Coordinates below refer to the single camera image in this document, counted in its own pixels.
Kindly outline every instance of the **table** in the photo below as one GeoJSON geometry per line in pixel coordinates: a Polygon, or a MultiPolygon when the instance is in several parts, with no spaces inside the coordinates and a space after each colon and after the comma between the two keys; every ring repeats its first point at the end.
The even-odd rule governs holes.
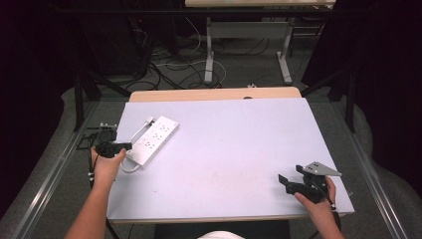
{"type": "MultiPolygon", "coordinates": [[[[180,128],[145,169],[118,173],[109,196],[111,222],[306,217],[278,174],[302,182],[295,166],[313,160],[335,169],[311,109],[295,88],[133,93],[117,141],[128,140],[148,116],[166,116],[180,128]]],[[[341,179],[333,180],[339,213],[354,212],[341,179]]]]}
{"type": "MultiPolygon", "coordinates": [[[[333,5],[335,0],[186,0],[187,7],[215,8],[215,7],[300,7],[333,5]]],[[[284,39],[282,51],[277,53],[283,80],[286,85],[293,83],[286,62],[295,19],[287,22],[212,22],[207,18],[207,63],[204,82],[212,82],[214,52],[213,38],[275,38],[284,39]]]]}

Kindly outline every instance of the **person's right hand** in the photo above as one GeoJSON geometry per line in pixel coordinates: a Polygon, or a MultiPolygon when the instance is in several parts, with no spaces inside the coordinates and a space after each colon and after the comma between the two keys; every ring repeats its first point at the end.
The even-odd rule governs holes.
{"type": "MultiPolygon", "coordinates": [[[[335,185],[329,177],[326,176],[325,179],[328,186],[329,199],[335,204],[335,185]]],[[[308,210],[311,220],[322,238],[344,238],[335,223],[331,205],[326,198],[317,204],[309,201],[298,192],[295,193],[295,198],[308,210]]]]}

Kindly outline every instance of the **power cord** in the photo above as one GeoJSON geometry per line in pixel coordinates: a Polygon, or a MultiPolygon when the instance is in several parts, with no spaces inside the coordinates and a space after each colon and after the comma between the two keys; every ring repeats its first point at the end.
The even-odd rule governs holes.
{"type": "MultiPolygon", "coordinates": [[[[143,126],[130,138],[131,143],[133,143],[133,139],[137,137],[137,135],[147,126],[151,126],[154,123],[154,117],[148,117],[145,121],[145,123],[143,124],[143,126]]],[[[126,167],[124,167],[123,161],[120,163],[120,168],[121,170],[123,170],[126,173],[132,173],[135,172],[139,169],[140,165],[137,164],[134,168],[132,169],[127,169],[126,167]]]]}

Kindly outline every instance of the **power outlet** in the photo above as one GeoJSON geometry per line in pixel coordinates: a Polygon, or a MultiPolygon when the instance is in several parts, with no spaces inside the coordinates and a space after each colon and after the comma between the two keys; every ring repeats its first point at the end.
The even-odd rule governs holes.
{"type": "Polygon", "coordinates": [[[126,157],[145,168],[179,128],[179,123],[160,117],[128,150],[126,157]]]}

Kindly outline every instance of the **black backdrop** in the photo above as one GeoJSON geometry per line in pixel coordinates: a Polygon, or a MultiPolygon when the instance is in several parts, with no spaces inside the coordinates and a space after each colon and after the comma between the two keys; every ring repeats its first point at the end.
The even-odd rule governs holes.
{"type": "Polygon", "coordinates": [[[303,82],[313,86],[352,63],[356,103],[372,130],[373,159],[422,196],[422,4],[337,0],[334,8],[370,13],[328,20],[303,82]]]}
{"type": "Polygon", "coordinates": [[[39,1],[2,1],[0,216],[37,164],[60,121],[70,68],[39,1]]]}

